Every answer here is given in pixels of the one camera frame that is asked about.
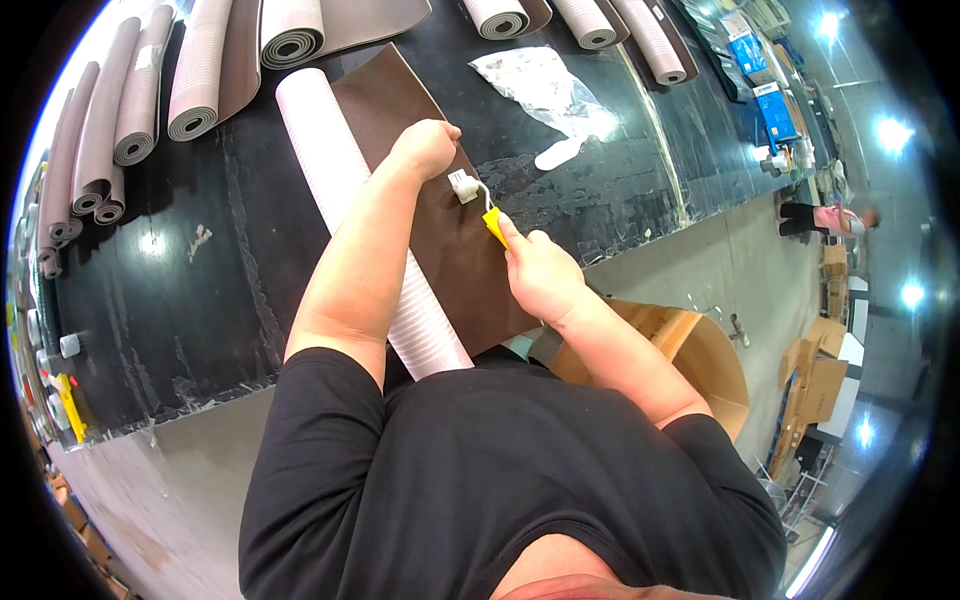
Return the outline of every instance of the wrist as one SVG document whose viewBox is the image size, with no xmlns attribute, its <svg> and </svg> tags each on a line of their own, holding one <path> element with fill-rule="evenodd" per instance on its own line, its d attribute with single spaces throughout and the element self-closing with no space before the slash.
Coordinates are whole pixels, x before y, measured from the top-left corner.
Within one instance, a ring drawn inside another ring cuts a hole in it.
<svg viewBox="0 0 960 600">
<path fill-rule="evenodd" d="M 607 306 L 603 299 L 586 285 L 582 285 L 570 297 L 572 302 L 569 310 L 554 320 L 553 323 L 548 323 L 562 336 L 566 331 L 592 322 L 598 311 L 602 311 Z"/>
</svg>

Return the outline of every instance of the black pants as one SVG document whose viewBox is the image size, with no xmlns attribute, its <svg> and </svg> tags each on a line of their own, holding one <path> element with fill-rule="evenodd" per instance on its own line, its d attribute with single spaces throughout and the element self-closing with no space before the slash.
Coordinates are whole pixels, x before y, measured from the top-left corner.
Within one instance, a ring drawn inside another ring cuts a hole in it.
<svg viewBox="0 0 960 600">
<path fill-rule="evenodd" d="M 780 235 L 797 235 L 804 231 L 820 231 L 829 235 L 827 228 L 818 228 L 813 222 L 813 206 L 810 204 L 781 204 L 780 216 L 786 219 L 780 224 Z"/>
</svg>

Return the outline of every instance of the finger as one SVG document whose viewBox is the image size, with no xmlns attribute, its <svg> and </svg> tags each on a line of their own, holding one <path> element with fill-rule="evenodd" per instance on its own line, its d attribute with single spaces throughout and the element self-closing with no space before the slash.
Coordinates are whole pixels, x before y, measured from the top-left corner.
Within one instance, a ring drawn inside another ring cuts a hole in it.
<svg viewBox="0 0 960 600">
<path fill-rule="evenodd" d="M 444 124 L 444 129 L 446 134 L 450 136 L 450 139 L 460 139 L 460 136 L 464 133 L 460 131 L 460 128 L 455 125 L 450 125 L 446 121 L 441 121 Z"/>
<path fill-rule="evenodd" d="M 530 235 L 527 236 L 527 240 L 529 240 L 531 244 L 538 244 L 540 242 L 549 242 L 550 236 L 547 235 L 546 231 L 534 229 L 530 232 Z"/>
<path fill-rule="evenodd" d="M 500 233 L 503 235 L 503 241 L 507 243 L 507 250 L 510 251 L 510 254 L 517 256 L 520 252 L 523 252 L 523 247 L 526 245 L 527 240 L 516 230 L 516 226 L 514 222 L 510 220 L 510 217 L 508 217 L 506 213 L 501 212 L 500 216 L 497 217 L 496 223 L 500 227 Z"/>
</svg>

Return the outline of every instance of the work table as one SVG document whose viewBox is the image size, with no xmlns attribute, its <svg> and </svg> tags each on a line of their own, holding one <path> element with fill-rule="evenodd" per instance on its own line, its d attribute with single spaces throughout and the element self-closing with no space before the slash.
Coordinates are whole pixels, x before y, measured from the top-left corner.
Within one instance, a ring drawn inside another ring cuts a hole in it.
<svg viewBox="0 0 960 600">
<path fill-rule="evenodd" d="M 582 266 L 792 182 L 761 169 L 754 149 L 769 142 L 759 108 L 727 100 L 679 17 L 701 74 L 648 88 L 622 49 L 581 50 L 558 15 L 540 32 L 492 42 L 459 4 L 433 4 L 424 23 L 392 41 L 463 130 L 461 143 L 497 205 L 522 231 L 547 231 Z M 164 62 L 160 139 L 126 169 L 127 213 L 115 226 L 87 225 L 61 258 L 63 276 L 43 286 L 54 297 L 58 335 L 82 334 L 84 351 L 69 362 L 94 441 L 276 382 L 300 295 L 329 239 L 274 99 L 287 72 L 263 70 L 254 100 L 215 130 L 186 143 L 169 139 L 181 38 L 180 23 Z M 564 136 L 468 66 L 543 44 L 619 120 L 611 140 L 592 138 L 549 172 L 534 157 Z M 382 45 L 305 66 L 335 81 Z"/>
</svg>

